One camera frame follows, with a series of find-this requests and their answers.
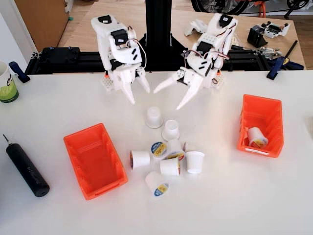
black electric screwdriver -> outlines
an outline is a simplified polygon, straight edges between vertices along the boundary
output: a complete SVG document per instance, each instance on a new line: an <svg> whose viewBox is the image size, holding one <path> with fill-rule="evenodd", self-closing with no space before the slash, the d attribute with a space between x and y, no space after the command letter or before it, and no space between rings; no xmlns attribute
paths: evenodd
<svg viewBox="0 0 313 235"><path fill-rule="evenodd" d="M29 159L22 147L17 143L11 143L5 135L3 135L9 146L6 152L10 159L23 176L24 180L33 191L36 197L45 196L49 192L49 185L41 176L35 165Z"/></svg>

blue handle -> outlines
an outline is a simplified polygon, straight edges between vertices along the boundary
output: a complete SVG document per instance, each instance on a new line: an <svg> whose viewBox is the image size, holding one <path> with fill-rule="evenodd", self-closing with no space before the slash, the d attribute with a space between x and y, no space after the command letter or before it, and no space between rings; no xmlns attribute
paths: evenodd
<svg viewBox="0 0 313 235"><path fill-rule="evenodd" d="M13 70L13 72L17 73L18 74L18 78L21 82L25 83L25 82L28 82L30 80L29 76L27 76L20 68L20 66L12 61L9 63L9 66L11 68L11 70Z"/></svg>
<svg viewBox="0 0 313 235"><path fill-rule="evenodd" d="M283 65L285 58L283 56L278 57L275 61L274 66L271 68L271 70L269 71L269 73L267 74L267 78L274 80L275 77L277 76L277 72L280 70L280 68Z"/></svg>

tabletop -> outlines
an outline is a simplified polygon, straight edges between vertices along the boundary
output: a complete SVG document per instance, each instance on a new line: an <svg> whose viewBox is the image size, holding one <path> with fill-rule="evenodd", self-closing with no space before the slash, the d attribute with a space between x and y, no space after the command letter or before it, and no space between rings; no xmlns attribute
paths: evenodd
<svg viewBox="0 0 313 235"><path fill-rule="evenodd" d="M20 97L0 103L0 133L19 143L50 185L37 198L0 141L0 234L312 234L313 71L224 72L219 91L201 90L181 110L181 83L157 94L132 84L136 104L121 91L107 94L101 74L33 75L16 81ZM147 74L152 89L168 73ZM236 149L243 94L282 101L284 146L278 158ZM148 151L161 130L144 124L158 106L180 126L181 143L205 153L203 171L191 175L185 161L170 189L154 198L145 176L158 165L131 170L130 150ZM86 201L63 137L103 123L129 181Z"/></svg>
<svg viewBox="0 0 313 235"><path fill-rule="evenodd" d="M147 31L145 4L142 1L133 4L125 2L121 2L120 4L111 2L95 2L88 13L84 16L79 26L77 26L75 31L72 33L69 40L62 46L79 47L81 51L98 51L96 34L91 27L90 20L93 17L103 16L106 14L115 16L118 21L125 25L131 25L133 29L135 29L138 39L141 39ZM200 34L194 32L192 35L185 37L183 33L184 29L192 20L199 19L208 24L212 17L212 13L172 9L171 32L173 36L185 47L192 48L193 43L197 41ZM282 51L282 55L286 55L293 42L298 40L293 21L248 16L234 17L239 22L236 28L236 34L245 47L254 48L247 42L250 28L256 24L261 25L262 23L267 23L267 21L271 21L272 23L276 23L278 25L284 25L285 23L291 24L285 37L278 36L273 39L264 37L264 39L268 42L268 47L279 48ZM290 60L305 66L299 43L292 51Z"/></svg>

black vertical post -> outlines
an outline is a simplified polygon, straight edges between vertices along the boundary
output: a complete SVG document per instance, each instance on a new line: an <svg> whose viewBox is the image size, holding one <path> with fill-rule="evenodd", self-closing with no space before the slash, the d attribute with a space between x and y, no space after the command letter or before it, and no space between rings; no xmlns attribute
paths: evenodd
<svg viewBox="0 0 313 235"><path fill-rule="evenodd" d="M139 41L147 53L146 71L176 71L184 64L188 48L172 36L171 15L172 0L146 0L147 33Z"/></svg>
<svg viewBox="0 0 313 235"><path fill-rule="evenodd" d="M168 49L171 41L172 0L146 0L146 47Z"/></svg>

bicycle wheel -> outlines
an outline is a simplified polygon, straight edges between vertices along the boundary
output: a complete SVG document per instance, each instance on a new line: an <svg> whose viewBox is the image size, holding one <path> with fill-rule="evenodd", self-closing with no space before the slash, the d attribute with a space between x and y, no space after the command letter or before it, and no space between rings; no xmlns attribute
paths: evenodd
<svg viewBox="0 0 313 235"><path fill-rule="evenodd" d="M287 6L289 8L292 8L292 6L296 3L296 0L287 0ZM294 10L299 10L302 7L304 7L306 4L308 4L309 0L303 0L301 2L299 2L299 4L294 8Z"/></svg>
<svg viewBox="0 0 313 235"><path fill-rule="evenodd" d="M225 13L228 15L239 15L249 5L248 0L191 0L195 11L210 13Z"/></svg>

